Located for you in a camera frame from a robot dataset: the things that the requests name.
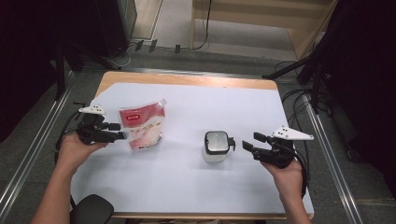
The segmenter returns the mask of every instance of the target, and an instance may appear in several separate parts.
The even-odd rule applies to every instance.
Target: metal rail
[[[70,93],[70,89],[73,86],[74,75],[73,73],[69,73],[68,77],[70,78],[70,84],[65,90],[64,94],[61,98],[54,102],[52,108],[50,109],[48,115],[46,116],[43,124],[38,130],[35,139],[32,144],[29,146],[23,160],[21,161],[20,166],[15,172],[14,176],[12,176],[11,180],[8,182],[5,190],[3,191],[0,199],[0,223],[4,223],[6,217],[8,215],[9,210],[11,209],[12,204],[14,204],[17,199],[18,194],[21,191],[23,183],[25,182],[27,176],[35,164],[35,160],[37,159],[41,148],[45,144],[47,137],[56,121],[59,117],[59,114],[64,107],[64,103],[67,100],[67,97]]]
[[[304,102],[308,104],[310,101],[309,96],[304,95]],[[346,209],[346,215],[349,219],[349,223],[353,224],[362,224],[363,220],[361,218],[361,214],[358,210],[358,206],[355,203],[355,199],[352,196],[352,193],[349,189],[347,181],[344,178],[343,172],[335,158],[335,155],[332,151],[332,146],[327,138],[327,135],[324,131],[322,123],[320,121],[320,116],[317,115],[311,104],[308,104],[306,107],[309,118],[312,121],[312,125],[314,126],[315,132],[318,135],[318,141],[320,143],[320,147],[323,150],[324,157],[329,166],[330,172],[332,173],[332,179],[334,180],[334,184],[337,187],[338,193],[341,198],[341,202]]]

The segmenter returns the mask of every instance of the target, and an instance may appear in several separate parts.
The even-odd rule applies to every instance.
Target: white tabletop
[[[106,122],[120,122],[117,110],[166,99],[163,140],[155,148],[132,152],[118,140],[94,152],[72,182],[76,202],[90,194],[107,199],[115,215],[192,215],[199,217],[284,215],[273,178],[242,149],[254,132],[271,134],[288,126],[276,90],[186,85],[116,83],[92,105],[107,112]],[[224,131],[236,142],[225,161],[207,163],[204,137]],[[314,210],[309,193],[308,214]]]

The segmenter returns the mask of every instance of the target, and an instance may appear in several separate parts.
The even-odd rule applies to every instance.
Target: forearm
[[[55,168],[32,223],[69,223],[72,174]]]
[[[283,207],[285,208],[286,217],[289,224],[311,223],[308,214],[305,211],[303,200],[300,195],[296,197],[282,198]]]

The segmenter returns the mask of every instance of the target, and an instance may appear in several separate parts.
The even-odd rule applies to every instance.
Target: black chair
[[[114,212],[114,207],[106,199],[92,194],[79,202],[70,212],[72,224],[104,224]]]

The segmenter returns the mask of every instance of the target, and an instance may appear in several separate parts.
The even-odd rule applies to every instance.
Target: small container
[[[204,159],[207,162],[224,161],[230,152],[235,150],[235,141],[223,131],[208,132],[205,134]]]

